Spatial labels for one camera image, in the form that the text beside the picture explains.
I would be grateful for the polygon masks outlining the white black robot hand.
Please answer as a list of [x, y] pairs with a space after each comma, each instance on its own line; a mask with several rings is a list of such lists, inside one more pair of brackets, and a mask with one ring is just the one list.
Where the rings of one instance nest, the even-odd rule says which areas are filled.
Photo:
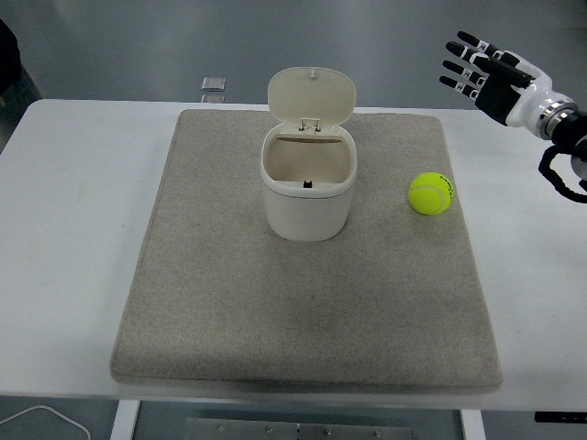
[[560, 112], [578, 109], [572, 99], [553, 90], [551, 78], [520, 55], [460, 31], [446, 49], [459, 59], [443, 61], [456, 74], [440, 82], [467, 96], [475, 106], [506, 127], [524, 127], [550, 139], [548, 123]]

